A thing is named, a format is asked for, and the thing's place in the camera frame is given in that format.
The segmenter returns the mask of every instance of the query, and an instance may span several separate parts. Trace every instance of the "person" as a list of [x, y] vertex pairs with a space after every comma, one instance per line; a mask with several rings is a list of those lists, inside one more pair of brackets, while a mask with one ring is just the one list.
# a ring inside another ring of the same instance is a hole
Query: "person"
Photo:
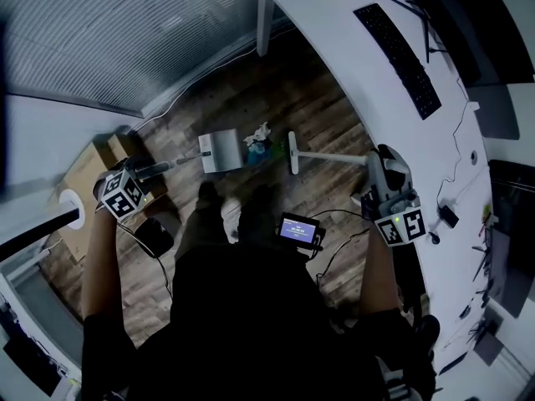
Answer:
[[82, 290], [84, 401], [112, 399], [125, 388], [128, 400], [431, 399], [431, 361], [400, 315], [391, 253], [375, 226], [361, 318], [337, 334], [303, 257], [274, 241], [269, 192], [254, 191], [242, 208], [239, 241], [229, 244], [223, 199], [213, 184], [201, 185], [176, 253], [170, 323], [138, 349], [123, 324], [115, 219], [97, 211]]

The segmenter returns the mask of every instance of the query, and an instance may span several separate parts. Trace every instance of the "cardboard box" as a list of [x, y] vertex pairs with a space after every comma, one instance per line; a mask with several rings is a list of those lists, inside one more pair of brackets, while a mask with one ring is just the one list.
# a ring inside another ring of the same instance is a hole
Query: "cardboard box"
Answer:
[[65, 189], [74, 190], [84, 203], [85, 222], [81, 229], [70, 227], [59, 229], [59, 234], [76, 261], [84, 258], [89, 246], [97, 200], [93, 197], [93, 186], [97, 177], [111, 168], [117, 159], [106, 143], [91, 143], [82, 152], [56, 187], [51, 202], [58, 203], [59, 194]]
[[[93, 142], [82, 152], [56, 187], [50, 203], [57, 204], [59, 194], [65, 189], [74, 190], [84, 203], [85, 222], [82, 228], [76, 231], [66, 226], [58, 231], [76, 261], [84, 258], [89, 247], [94, 210], [97, 206], [97, 200], [93, 197], [93, 186], [97, 177], [119, 160], [145, 154], [146, 152], [127, 136], [113, 135], [107, 143]], [[145, 207], [166, 192], [167, 188], [163, 182], [156, 183], [146, 195]]]

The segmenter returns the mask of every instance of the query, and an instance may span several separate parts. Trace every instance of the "power adapter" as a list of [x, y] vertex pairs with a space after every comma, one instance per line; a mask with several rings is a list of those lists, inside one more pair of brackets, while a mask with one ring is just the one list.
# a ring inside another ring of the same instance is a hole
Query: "power adapter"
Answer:
[[459, 217], [455, 215], [455, 212], [453, 212], [448, 205], [439, 207], [438, 215], [451, 229], [453, 229], [459, 221]]

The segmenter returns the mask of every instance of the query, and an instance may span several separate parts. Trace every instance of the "white desk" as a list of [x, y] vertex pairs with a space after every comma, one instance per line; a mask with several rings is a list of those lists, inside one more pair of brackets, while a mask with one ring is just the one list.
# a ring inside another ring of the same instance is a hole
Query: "white desk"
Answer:
[[[459, 160], [452, 134], [466, 104], [462, 82], [457, 83], [459, 76], [447, 54], [433, 53], [430, 63], [425, 62], [421, 20], [389, 0], [259, 0], [260, 54], [268, 50], [273, 2], [327, 64], [374, 143], [394, 148], [410, 166], [425, 222], [428, 227], [436, 227], [441, 238], [439, 245], [433, 245], [429, 236], [416, 242], [431, 313], [441, 323], [435, 347], [435, 369], [440, 371], [471, 347], [466, 343], [468, 332], [482, 315], [481, 296], [475, 293], [487, 284], [482, 272], [472, 282], [482, 254], [471, 248], [482, 244], [478, 233], [483, 209], [492, 203], [492, 193], [482, 136], [470, 105], [456, 133], [462, 156], [456, 181], [444, 183], [440, 198], [445, 203], [459, 196], [453, 208], [460, 220], [455, 229], [444, 223], [436, 226], [437, 193], [443, 179], [453, 176]], [[371, 3], [378, 3], [401, 31], [438, 93], [442, 106], [427, 120], [421, 119], [383, 51], [353, 14]], [[430, 44], [437, 47], [432, 38]], [[478, 155], [476, 165], [471, 164], [473, 150]], [[471, 313], [460, 320], [468, 304]]]

